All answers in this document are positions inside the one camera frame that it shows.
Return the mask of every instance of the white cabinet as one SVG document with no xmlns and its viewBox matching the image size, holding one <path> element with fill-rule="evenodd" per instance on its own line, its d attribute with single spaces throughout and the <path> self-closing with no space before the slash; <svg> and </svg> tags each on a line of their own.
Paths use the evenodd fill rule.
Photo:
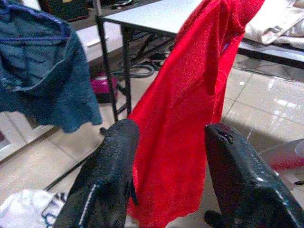
<svg viewBox="0 0 304 228">
<path fill-rule="evenodd" d="M 5 113 L 5 115 L 15 124 L 26 143 L 30 143 L 53 127 L 39 125 L 35 119 L 26 117 L 20 112 Z"/>
<path fill-rule="evenodd" d="M 0 161 L 26 144 L 5 113 L 0 113 Z"/>
</svg>

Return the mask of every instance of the pink vacuum cleaner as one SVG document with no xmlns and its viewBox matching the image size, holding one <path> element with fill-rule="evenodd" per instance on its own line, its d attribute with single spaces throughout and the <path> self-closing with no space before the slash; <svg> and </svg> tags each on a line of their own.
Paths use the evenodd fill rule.
<svg viewBox="0 0 304 228">
<path fill-rule="evenodd" d="M 99 103 L 111 102 L 110 86 L 106 79 L 105 72 L 99 73 L 96 78 L 91 78 L 91 85 Z M 117 79 L 115 77 L 112 77 L 112 86 L 115 99 L 117 100 Z"/>
</svg>

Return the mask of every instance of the red towel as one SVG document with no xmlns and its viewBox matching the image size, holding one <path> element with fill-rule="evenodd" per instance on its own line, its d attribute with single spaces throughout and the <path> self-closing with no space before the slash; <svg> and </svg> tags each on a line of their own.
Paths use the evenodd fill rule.
<svg viewBox="0 0 304 228">
<path fill-rule="evenodd" d="M 219 122 L 227 76 L 245 24 L 263 0 L 206 0 L 188 18 L 173 52 L 130 118 L 140 129 L 133 177 L 144 228 L 195 212 L 206 168 L 204 127 Z"/>
</svg>

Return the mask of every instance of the pink object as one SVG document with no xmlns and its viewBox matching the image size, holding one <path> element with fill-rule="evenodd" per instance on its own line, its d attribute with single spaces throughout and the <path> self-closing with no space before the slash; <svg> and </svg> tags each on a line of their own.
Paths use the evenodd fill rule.
<svg viewBox="0 0 304 228">
<path fill-rule="evenodd" d="M 108 85 L 106 74 L 104 72 L 99 73 L 98 77 L 96 78 L 91 78 L 91 85 L 96 95 L 110 93 L 110 87 Z M 117 99 L 117 80 L 115 77 L 112 77 L 112 86 L 115 98 Z"/>
</svg>

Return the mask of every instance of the blue denim garment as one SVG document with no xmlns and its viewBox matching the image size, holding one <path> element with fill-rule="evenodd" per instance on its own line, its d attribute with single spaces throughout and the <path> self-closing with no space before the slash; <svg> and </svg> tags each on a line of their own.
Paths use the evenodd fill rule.
<svg viewBox="0 0 304 228">
<path fill-rule="evenodd" d="M 70 133 L 86 122 L 101 124 L 102 119 L 81 43 L 62 22 L 69 38 L 45 40 L 60 36 L 58 24 L 27 12 L 0 15 L 0 39 L 42 38 L 0 41 L 0 112 L 20 111 Z"/>
</svg>

